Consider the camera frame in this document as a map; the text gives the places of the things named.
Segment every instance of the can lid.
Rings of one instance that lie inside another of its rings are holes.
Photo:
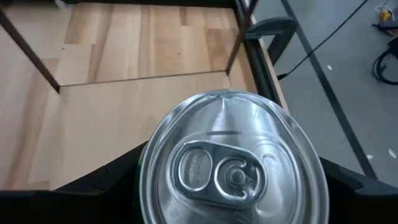
[[[146,223],[327,223],[319,158],[300,126],[252,93],[208,91],[176,106],[141,164]]]

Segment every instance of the black bracket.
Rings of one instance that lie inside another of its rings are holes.
[[[137,223],[139,157],[145,145],[57,190],[0,191],[0,222]]]
[[[280,58],[297,29],[297,23],[291,17],[275,17],[260,21],[247,29],[247,40],[258,40],[263,36],[275,35],[268,54],[273,65]]]

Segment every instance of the wooden plank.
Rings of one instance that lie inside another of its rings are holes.
[[[95,44],[91,48],[90,67],[88,70],[87,83],[95,82],[98,74],[98,68],[100,67],[100,61],[103,55],[105,46],[106,36],[109,32],[111,25],[112,9],[109,4],[102,6],[101,12],[98,18],[98,29]]]
[[[254,83],[250,64],[243,46],[240,46],[236,59],[232,64],[229,81],[234,89],[257,93],[256,84]]]
[[[238,28],[235,13],[232,9],[220,9],[224,29]]]
[[[113,6],[96,82],[138,78],[140,29],[140,6]]]
[[[0,188],[30,189],[29,175],[47,119],[48,97],[58,94],[12,40],[8,44],[6,40],[2,39],[2,49],[10,54],[0,60]],[[51,72],[56,70],[57,59],[43,62]]]
[[[54,74],[62,85],[84,83],[87,80],[91,59],[91,44],[65,44]]]
[[[182,7],[180,15],[182,26],[206,26],[205,10],[202,7]]]
[[[80,3],[74,5],[65,44],[95,44],[104,14],[111,13],[112,4]]]
[[[141,6],[141,29],[140,29],[140,46],[138,58],[138,74],[141,77],[150,75],[150,54],[153,40],[150,39],[153,27],[150,26],[150,6]]]
[[[186,73],[211,71],[205,28],[181,27],[183,71]]]
[[[220,8],[205,8],[204,10],[206,27],[210,29],[224,28],[223,19],[221,18]]]
[[[225,88],[225,72],[62,88],[62,161],[51,189],[148,140],[160,120],[189,96]]]
[[[225,70],[228,62],[229,54],[223,43],[223,36],[220,29],[207,29],[206,30],[207,49],[209,51],[209,60],[211,69]]]
[[[55,168],[62,162],[59,148],[60,142],[62,142],[62,102],[60,96],[54,91],[49,91],[47,99],[44,111],[45,119],[37,140],[35,153],[30,157],[31,166],[26,167],[29,176],[24,181],[27,184],[14,184],[14,189],[49,189]]]
[[[151,76],[185,73],[179,7],[154,6],[150,20]]]

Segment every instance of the metal frame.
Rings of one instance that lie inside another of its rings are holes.
[[[246,7],[244,0],[64,0],[68,4],[76,4],[79,2],[101,2],[101,3],[125,3],[125,4],[151,4],[163,6],[192,6],[192,7],[227,7],[232,8],[235,12],[237,22],[239,24],[239,33],[236,38],[231,55],[228,59],[226,73],[229,75],[232,64],[238,54],[239,46],[244,45],[246,55],[249,60],[252,75],[256,83],[257,92],[280,105],[280,100],[275,89],[274,82],[271,77],[270,68],[266,63],[265,56],[262,52],[260,43],[255,39],[247,38],[246,31],[252,26],[251,15],[255,9],[258,0],[251,0],[249,7]],[[28,56],[30,61],[41,72],[44,78],[51,84],[54,90],[59,93],[61,85],[54,79],[53,75],[48,71],[39,57],[34,53],[31,47],[18,33],[17,29],[9,21],[3,11],[0,9],[0,24],[21,48],[21,50]],[[287,44],[291,39],[295,29],[288,29],[286,32],[276,34],[272,41],[268,53],[271,62],[276,63]]]

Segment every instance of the black metal bar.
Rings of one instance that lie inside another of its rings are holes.
[[[3,26],[4,30],[10,35],[10,37],[14,40],[14,42],[18,45],[18,47],[26,54],[29,60],[36,66],[39,72],[44,76],[44,78],[50,83],[52,88],[57,93],[60,93],[60,85],[51,75],[50,71],[45,67],[43,62],[39,59],[39,57],[35,54],[35,52],[31,49],[29,44],[24,40],[18,30],[14,27],[11,21],[7,18],[5,13],[0,8],[0,24]]]
[[[226,74],[229,75],[229,72],[231,71],[232,64],[234,63],[234,60],[238,54],[239,47],[241,46],[243,40],[244,40],[244,35],[246,33],[246,29],[250,26],[251,23],[251,15],[254,12],[254,9],[256,8],[258,0],[251,0],[250,5],[248,9],[246,10],[246,15],[244,17],[244,20],[240,23],[239,26],[239,33],[238,36],[236,37],[236,41],[234,44],[234,47],[232,48],[231,55],[229,56],[228,63],[226,66]]]
[[[258,40],[263,36],[274,35],[268,54],[273,65],[280,58],[297,29],[297,23],[292,17],[274,17],[264,19],[249,27],[245,38]]]
[[[245,8],[246,5],[243,0],[235,0],[234,12],[238,24],[244,20]],[[245,39],[243,40],[243,45],[246,50],[246,55],[249,60],[258,95],[268,98],[277,103],[279,106],[282,106],[275,88],[275,83],[271,77],[271,71],[267,66],[260,42],[258,39]]]
[[[233,0],[63,0],[67,4],[80,2],[98,2],[110,4],[140,4],[159,6],[190,6],[190,7],[233,7]]]

